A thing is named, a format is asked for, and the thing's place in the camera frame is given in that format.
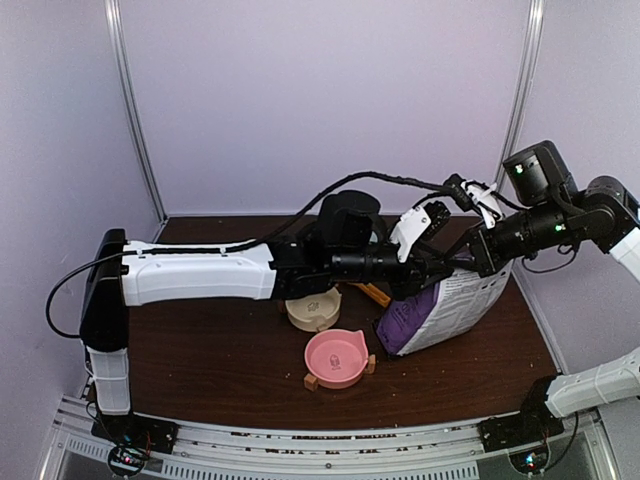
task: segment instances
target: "wooden table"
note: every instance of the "wooden table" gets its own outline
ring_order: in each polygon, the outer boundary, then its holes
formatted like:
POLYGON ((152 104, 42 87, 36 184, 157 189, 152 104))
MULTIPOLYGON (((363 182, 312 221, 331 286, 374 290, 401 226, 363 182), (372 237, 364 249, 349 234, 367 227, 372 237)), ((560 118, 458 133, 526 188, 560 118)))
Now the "wooden table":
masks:
MULTIPOLYGON (((164 243, 259 236, 283 217, 171 219, 164 243)), ((436 239, 469 224, 454 218, 436 239)), ((273 301, 203 299, 131 311, 131 387, 136 411, 181 420, 274 429, 351 429, 456 421, 518 410, 531 383, 555 373, 517 285, 470 332, 401 359, 387 359, 371 326, 381 308, 344 286, 337 327, 362 329, 378 357, 374 375, 342 391, 303 387, 311 334, 273 301)))

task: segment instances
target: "pink dish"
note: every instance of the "pink dish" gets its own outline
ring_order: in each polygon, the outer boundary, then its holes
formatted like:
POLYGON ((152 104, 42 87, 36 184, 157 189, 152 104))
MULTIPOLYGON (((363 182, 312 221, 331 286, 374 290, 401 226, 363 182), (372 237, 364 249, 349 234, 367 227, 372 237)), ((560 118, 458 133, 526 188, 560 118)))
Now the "pink dish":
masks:
POLYGON ((368 359, 362 330, 326 330, 309 340, 304 350, 304 361, 318 384, 335 390, 360 380, 368 359))

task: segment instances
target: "beige bowl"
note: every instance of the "beige bowl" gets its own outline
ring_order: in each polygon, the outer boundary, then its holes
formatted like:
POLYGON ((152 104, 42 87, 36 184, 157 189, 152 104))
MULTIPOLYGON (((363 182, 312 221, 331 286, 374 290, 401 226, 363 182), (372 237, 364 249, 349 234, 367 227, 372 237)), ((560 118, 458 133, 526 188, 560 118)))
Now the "beige bowl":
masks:
POLYGON ((291 323, 305 332, 331 328, 340 317, 342 295, 337 288, 298 300, 284 302, 291 323))

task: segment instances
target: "white wall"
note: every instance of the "white wall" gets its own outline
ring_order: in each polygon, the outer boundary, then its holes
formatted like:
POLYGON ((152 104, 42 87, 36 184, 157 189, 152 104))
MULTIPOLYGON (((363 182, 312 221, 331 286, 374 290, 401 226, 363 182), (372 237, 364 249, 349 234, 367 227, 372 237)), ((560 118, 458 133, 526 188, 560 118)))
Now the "white wall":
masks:
MULTIPOLYGON (((546 5, 519 146, 549 138, 580 187, 608 174, 640 196, 640 3, 546 5)), ((550 254, 542 265, 562 261, 550 254)), ((594 245, 570 267, 527 281, 570 371, 640 345, 640 286, 594 245)))
MULTIPOLYGON (((133 154, 102 1, 0 2, 0 478, 32 478, 62 393, 84 381, 77 341, 48 330, 53 283, 104 231, 156 228, 133 154)), ((77 332, 82 284, 55 304, 77 332)))
MULTIPOLYGON (((528 10, 512 0, 123 2, 167 211, 293 212, 358 170, 491 180, 528 10)), ((386 211, 421 196, 359 186, 386 211)))

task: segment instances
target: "black and white robotic arm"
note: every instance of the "black and white robotic arm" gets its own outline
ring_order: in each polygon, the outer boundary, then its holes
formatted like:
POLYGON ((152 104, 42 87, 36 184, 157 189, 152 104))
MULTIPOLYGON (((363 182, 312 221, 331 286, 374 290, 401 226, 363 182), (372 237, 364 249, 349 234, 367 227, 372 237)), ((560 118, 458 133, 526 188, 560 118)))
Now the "black and white robotic arm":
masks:
MULTIPOLYGON (((515 154, 503 166, 522 204, 510 204, 517 210, 508 217, 495 203, 502 197, 486 185, 452 175, 438 192, 483 218, 447 252, 427 248, 429 253, 422 254, 416 248, 446 224, 450 213, 442 202, 419 202, 387 231, 378 201, 353 190, 324 198, 317 221, 295 235, 264 241, 154 245, 127 241, 123 230, 110 230, 87 280, 80 329, 101 418, 108 422, 132 415, 129 307, 203 297, 301 298, 338 282, 386 282, 395 299, 404 299, 455 267, 489 276, 515 258, 533 259, 550 247, 575 253, 585 240, 640 281, 639 205, 618 180, 598 177, 578 190, 549 141, 515 154)), ((539 434, 541 423, 553 432, 554 419, 640 395, 638 363, 640 348, 580 374, 541 379, 520 417, 510 424, 504 417, 501 423, 486 423, 485 431, 522 430, 524 424, 529 434, 511 440, 525 441, 539 434)), ((494 435, 486 448, 508 446, 500 436, 494 435)))

